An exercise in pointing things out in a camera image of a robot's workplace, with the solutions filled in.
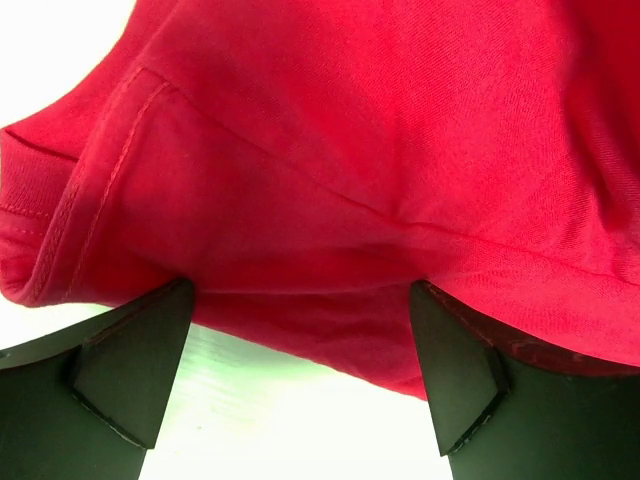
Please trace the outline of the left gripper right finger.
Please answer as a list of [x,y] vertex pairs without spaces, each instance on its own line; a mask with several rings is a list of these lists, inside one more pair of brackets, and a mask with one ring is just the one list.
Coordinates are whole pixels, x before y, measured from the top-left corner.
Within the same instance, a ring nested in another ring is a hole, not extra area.
[[414,283],[410,321],[456,479],[635,479],[639,371],[545,342]]

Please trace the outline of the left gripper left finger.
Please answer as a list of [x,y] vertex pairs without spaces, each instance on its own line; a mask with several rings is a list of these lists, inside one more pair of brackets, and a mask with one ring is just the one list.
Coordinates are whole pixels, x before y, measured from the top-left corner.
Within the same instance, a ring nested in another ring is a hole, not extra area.
[[3,480],[129,480],[156,445],[194,310],[174,280],[1,352]]

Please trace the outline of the red t-shirt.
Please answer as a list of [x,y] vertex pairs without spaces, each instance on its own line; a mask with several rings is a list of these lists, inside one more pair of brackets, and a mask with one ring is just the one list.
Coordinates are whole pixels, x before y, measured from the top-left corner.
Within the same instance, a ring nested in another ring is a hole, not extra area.
[[1,291],[197,323],[425,394],[425,281],[537,366],[639,368],[635,1],[139,1],[1,131]]

